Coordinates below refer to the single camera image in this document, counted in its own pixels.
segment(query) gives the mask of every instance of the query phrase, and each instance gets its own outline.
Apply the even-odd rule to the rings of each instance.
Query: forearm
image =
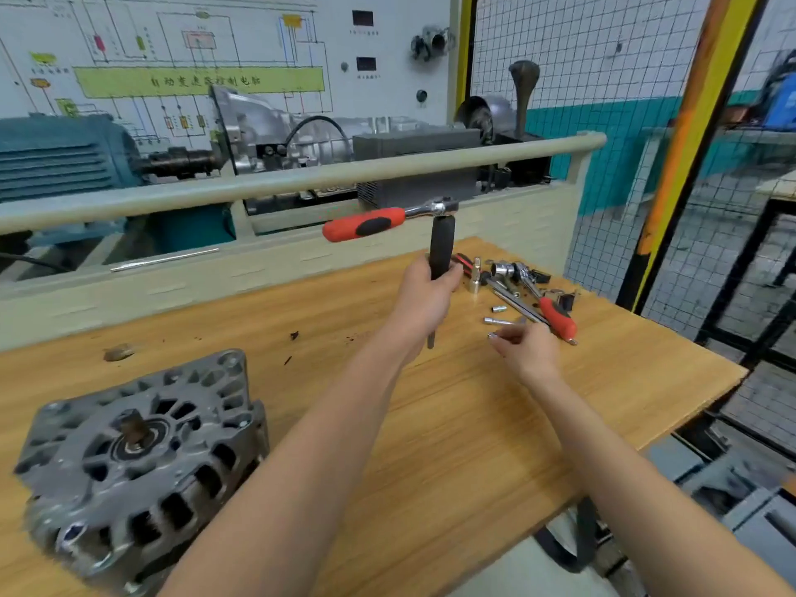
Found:
[[[547,383],[534,396],[652,595],[794,594],[563,381]]]
[[[375,335],[199,536],[164,597],[307,594],[406,355]]]

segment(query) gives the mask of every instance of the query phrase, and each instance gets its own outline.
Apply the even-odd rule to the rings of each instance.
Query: white tiled wall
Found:
[[[734,91],[758,90],[781,50],[796,49],[796,0],[769,0]]]
[[[530,108],[680,95],[709,2],[480,0],[471,93],[512,99],[508,67],[531,59]]]

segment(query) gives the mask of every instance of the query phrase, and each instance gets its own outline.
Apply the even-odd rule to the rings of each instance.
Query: hand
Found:
[[[509,368],[533,393],[561,380],[558,337],[541,322],[504,326],[490,343],[505,358]]]
[[[462,279],[464,268],[453,263],[450,270],[432,281],[432,269],[425,256],[414,260],[403,273],[398,289],[398,301],[387,320],[392,339],[402,341],[414,355],[422,349],[429,333],[434,331],[447,315],[451,293]]]

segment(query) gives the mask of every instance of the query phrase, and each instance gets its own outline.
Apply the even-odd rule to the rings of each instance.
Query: wire grid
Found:
[[[638,240],[642,200],[660,172],[646,136],[677,114],[709,1],[477,1],[470,94],[516,105],[508,67],[530,59],[541,77],[529,132],[608,136],[592,156],[565,274],[611,299]],[[568,155],[554,157],[552,176],[565,177],[568,164]]]
[[[796,51],[796,0],[769,0],[730,103],[751,104],[772,69]],[[699,331],[733,262],[773,192],[796,193],[796,132],[764,128],[766,112],[735,129],[720,129],[684,208],[643,315],[685,337]],[[662,140],[666,146],[667,137]],[[718,325],[755,340],[796,289],[796,275],[775,280],[796,249],[796,218],[781,216],[769,230]],[[742,352],[709,341],[731,360]],[[793,356],[791,327],[775,348]],[[796,376],[761,364],[724,407],[725,414],[796,453]]]

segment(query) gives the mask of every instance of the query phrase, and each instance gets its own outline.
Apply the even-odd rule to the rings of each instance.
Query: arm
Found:
[[[362,475],[403,366],[442,322],[456,264],[403,276],[387,322],[199,535],[161,597],[306,595]]]
[[[652,595],[796,595],[567,386],[558,370],[558,340],[545,325],[505,327],[490,341],[550,419]]]

